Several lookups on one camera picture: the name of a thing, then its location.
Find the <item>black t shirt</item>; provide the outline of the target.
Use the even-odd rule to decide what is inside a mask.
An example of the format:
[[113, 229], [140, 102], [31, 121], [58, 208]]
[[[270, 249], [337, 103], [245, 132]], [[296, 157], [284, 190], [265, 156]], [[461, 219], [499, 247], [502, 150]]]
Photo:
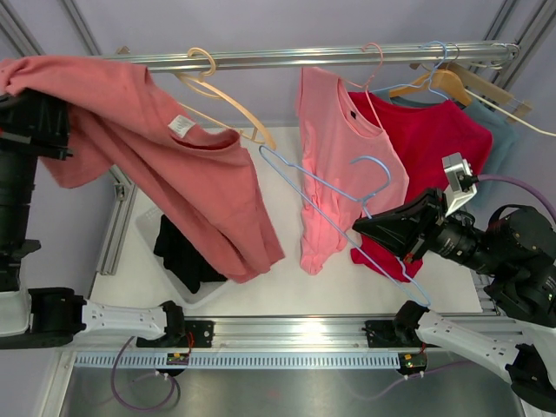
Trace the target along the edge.
[[162, 258], [165, 269], [173, 273], [192, 294], [207, 282], [224, 282], [218, 273], [166, 215], [161, 216], [154, 255]]

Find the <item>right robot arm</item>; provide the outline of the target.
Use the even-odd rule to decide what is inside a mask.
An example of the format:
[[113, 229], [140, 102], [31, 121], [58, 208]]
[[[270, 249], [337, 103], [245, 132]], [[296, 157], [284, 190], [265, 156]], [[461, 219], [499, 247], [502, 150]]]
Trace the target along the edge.
[[412, 346], [450, 350], [497, 374], [528, 404], [555, 410], [555, 232], [534, 207], [500, 207], [488, 228], [470, 215], [449, 213], [440, 189], [427, 189], [412, 202], [370, 218], [353, 229], [407, 261], [428, 252], [492, 281], [484, 290], [505, 315], [516, 320], [526, 343], [509, 343], [475, 333], [406, 301], [392, 320], [394, 338]]

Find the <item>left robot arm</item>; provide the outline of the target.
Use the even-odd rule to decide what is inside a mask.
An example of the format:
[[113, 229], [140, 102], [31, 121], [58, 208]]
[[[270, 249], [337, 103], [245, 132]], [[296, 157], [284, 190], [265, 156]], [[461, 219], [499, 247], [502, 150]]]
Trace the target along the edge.
[[151, 308], [111, 307], [64, 285], [29, 281], [25, 258], [41, 249], [28, 236], [40, 158], [71, 157], [68, 104], [26, 89], [1, 95], [1, 348], [68, 346], [80, 336], [123, 336], [141, 348], [170, 348], [187, 336], [172, 301]]

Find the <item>dusty pink t shirt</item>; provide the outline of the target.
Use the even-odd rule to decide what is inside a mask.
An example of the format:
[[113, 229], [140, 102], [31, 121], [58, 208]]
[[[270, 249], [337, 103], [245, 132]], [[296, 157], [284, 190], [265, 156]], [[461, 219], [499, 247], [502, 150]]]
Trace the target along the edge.
[[79, 56], [3, 60], [2, 92], [26, 89], [69, 105], [73, 156], [44, 163], [61, 187], [119, 167], [232, 281], [250, 281], [283, 258], [240, 135], [201, 128], [145, 66]]

